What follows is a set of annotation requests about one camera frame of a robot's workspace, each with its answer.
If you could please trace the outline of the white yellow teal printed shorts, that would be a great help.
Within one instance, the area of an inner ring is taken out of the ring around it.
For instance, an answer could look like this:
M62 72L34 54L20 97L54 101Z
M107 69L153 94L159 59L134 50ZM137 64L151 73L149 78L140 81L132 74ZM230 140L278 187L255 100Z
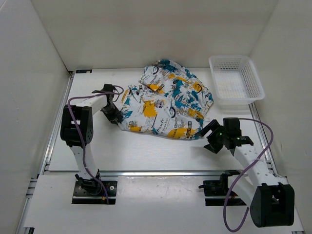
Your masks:
M144 68L122 97L119 128L180 140L200 138L214 103L211 91L186 67L161 59Z

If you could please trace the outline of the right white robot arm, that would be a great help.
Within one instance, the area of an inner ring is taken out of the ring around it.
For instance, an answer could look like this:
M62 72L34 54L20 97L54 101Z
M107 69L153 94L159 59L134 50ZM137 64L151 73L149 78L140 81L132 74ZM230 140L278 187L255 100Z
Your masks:
M251 138L242 135L240 122L240 118L227 117L220 125L214 119L196 134L207 138L205 149L217 154L222 148L226 148L243 167L241 172L224 171L219 180L205 180L199 188L204 190L205 196L225 197L223 221L232 233L242 227L239 224L235 229L230 228L225 218L227 205L235 195L247 206L243 217L250 215L255 226L263 228L293 225L293 187L284 184L269 171L267 163L262 159L269 147L266 146L262 152L257 153Z

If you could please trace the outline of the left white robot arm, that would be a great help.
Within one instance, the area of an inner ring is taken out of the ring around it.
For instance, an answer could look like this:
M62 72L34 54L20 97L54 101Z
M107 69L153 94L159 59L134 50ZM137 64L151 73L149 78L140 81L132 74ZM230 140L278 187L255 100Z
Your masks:
M104 84L89 96L72 97L63 107L60 137L74 154L78 166L77 181L91 195L102 190L98 167L94 163L91 141L94 135L93 115L102 112L112 124L120 124L121 111L116 107L114 96L123 93L117 85Z

